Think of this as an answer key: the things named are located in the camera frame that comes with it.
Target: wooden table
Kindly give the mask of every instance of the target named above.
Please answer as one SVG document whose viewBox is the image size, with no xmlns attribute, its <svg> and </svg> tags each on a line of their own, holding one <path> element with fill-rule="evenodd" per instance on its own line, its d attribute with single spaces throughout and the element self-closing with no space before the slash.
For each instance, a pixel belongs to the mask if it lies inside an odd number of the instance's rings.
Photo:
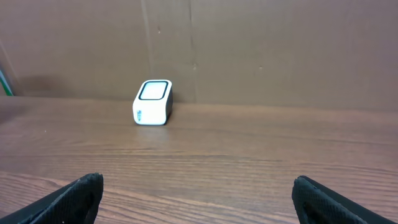
<svg viewBox="0 0 398 224">
<path fill-rule="evenodd" d="M 299 175 L 398 222 L 398 113 L 1 97 L 0 144 L 0 217 L 100 172 L 97 223 L 298 223 Z"/>
</svg>

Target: green object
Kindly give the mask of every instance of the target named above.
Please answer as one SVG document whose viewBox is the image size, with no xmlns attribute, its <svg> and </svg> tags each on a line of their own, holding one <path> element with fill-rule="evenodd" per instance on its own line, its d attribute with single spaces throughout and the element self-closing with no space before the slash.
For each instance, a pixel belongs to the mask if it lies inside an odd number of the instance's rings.
<svg viewBox="0 0 398 224">
<path fill-rule="evenodd" d="M 0 80 L 1 80 L 1 85 L 4 88 L 4 91 L 6 92 L 7 96 L 14 96 L 12 94 L 10 86 L 7 83 L 6 77 L 4 77 L 1 70 L 0 70 Z"/>
</svg>

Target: white cube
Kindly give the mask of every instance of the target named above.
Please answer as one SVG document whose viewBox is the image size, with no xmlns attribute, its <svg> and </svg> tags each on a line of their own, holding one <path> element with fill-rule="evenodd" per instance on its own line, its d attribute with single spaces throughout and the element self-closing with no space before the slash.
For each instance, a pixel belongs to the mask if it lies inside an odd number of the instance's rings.
<svg viewBox="0 0 398 224">
<path fill-rule="evenodd" d="M 134 121 L 140 125 L 164 125 L 173 107 L 172 82 L 145 81 L 132 103 Z"/>
</svg>

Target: cardboard panel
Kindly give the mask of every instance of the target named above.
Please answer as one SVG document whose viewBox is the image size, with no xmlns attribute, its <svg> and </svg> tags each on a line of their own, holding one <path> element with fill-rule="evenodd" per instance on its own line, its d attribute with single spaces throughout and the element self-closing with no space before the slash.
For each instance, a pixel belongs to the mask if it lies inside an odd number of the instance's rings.
<svg viewBox="0 0 398 224">
<path fill-rule="evenodd" d="M 4 0 L 0 39 L 26 96 L 133 99 L 149 77 L 139 1 Z"/>
<path fill-rule="evenodd" d="M 398 110 L 398 2 L 193 0 L 197 101 Z"/>
<path fill-rule="evenodd" d="M 169 79 L 176 101 L 193 103 L 195 46 L 189 0 L 145 0 L 151 44 L 152 78 Z"/>
</svg>

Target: cardboard backdrop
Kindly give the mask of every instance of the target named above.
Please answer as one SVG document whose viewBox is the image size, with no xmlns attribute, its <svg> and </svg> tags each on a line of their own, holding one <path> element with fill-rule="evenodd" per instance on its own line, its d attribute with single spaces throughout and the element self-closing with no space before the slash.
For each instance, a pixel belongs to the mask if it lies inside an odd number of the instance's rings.
<svg viewBox="0 0 398 224">
<path fill-rule="evenodd" d="M 0 0 L 23 96 L 398 110 L 396 0 Z"/>
</svg>

